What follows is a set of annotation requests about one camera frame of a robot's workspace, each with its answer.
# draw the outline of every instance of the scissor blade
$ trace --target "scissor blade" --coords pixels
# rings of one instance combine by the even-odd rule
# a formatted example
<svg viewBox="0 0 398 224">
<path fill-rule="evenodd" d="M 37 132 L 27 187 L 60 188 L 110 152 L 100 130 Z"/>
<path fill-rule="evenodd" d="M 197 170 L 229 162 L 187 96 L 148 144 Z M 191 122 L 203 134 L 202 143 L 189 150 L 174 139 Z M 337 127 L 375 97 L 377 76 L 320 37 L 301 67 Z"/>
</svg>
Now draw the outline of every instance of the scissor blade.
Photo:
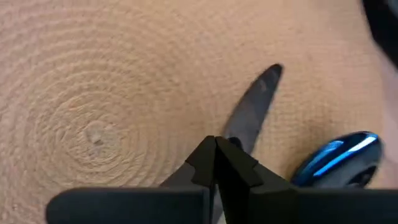
<svg viewBox="0 0 398 224">
<path fill-rule="evenodd" d="M 282 75 L 282 69 L 281 65 L 275 64 L 264 71 L 245 92 L 226 123 L 223 136 L 238 138 L 243 150 L 248 154 L 254 149 Z"/>
</svg>

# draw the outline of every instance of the dark gray blade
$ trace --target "dark gray blade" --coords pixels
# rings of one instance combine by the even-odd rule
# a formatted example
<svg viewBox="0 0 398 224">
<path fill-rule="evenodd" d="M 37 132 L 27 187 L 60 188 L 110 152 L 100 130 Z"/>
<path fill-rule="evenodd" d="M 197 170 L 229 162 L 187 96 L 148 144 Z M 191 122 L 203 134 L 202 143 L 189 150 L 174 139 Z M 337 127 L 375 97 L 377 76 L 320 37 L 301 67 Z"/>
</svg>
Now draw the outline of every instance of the dark gray blade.
<svg viewBox="0 0 398 224">
<path fill-rule="evenodd" d="M 277 89 L 282 66 L 272 65 L 248 88 L 224 128 L 225 138 L 237 137 L 250 154 Z"/>
</svg>

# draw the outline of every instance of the round braided mat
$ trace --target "round braided mat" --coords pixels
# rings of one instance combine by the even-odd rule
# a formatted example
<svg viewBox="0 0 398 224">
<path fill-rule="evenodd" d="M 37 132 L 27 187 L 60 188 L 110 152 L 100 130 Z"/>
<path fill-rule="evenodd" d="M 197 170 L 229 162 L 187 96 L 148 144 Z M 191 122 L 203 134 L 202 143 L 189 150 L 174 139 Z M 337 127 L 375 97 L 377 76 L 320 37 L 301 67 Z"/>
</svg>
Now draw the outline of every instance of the round braided mat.
<svg viewBox="0 0 398 224">
<path fill-rule="evenodd" d="M 0 223 L 44 223 L 72 187 L 161 183 L 276 62 L 254 156 L 289 177 L 381 131 L 375 51 L 357 1 L 1 1 Z"/>
</svg>

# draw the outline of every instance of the metal blade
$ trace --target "metal blade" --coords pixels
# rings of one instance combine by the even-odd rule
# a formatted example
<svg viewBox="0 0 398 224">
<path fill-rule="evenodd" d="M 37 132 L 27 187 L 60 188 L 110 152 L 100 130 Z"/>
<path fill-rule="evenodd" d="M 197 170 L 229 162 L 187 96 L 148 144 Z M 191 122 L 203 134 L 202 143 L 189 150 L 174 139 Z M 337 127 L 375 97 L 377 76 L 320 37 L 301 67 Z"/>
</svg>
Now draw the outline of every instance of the metal blade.
<svg viewBox="0 0 398 224">
<path fill-rule="evenodd" d="M 238 138 L 248 154 L 253 151 L 281 75 L 279 64 L 263 72 L 245 92 L 226 123 L 223 136 Z"/>
</svg>

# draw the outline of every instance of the woven jute rug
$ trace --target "woven jute rug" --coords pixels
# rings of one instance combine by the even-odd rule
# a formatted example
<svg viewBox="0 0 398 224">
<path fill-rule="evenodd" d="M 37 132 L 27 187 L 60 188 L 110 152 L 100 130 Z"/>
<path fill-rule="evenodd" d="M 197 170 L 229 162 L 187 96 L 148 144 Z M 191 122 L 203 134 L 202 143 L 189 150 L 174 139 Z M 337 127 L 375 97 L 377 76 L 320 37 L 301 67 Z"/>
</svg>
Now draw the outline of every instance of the woven jute rug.
<svg viewBox="0 0 398 224">
<path fill-rule="evenodd" d="M 359 1 L 0 1 L 0 223 L 78 186 L 155 186 L 285 72 L 254 157 L 289 178 L 327 140 L 382 130 Z"/>
</svg>

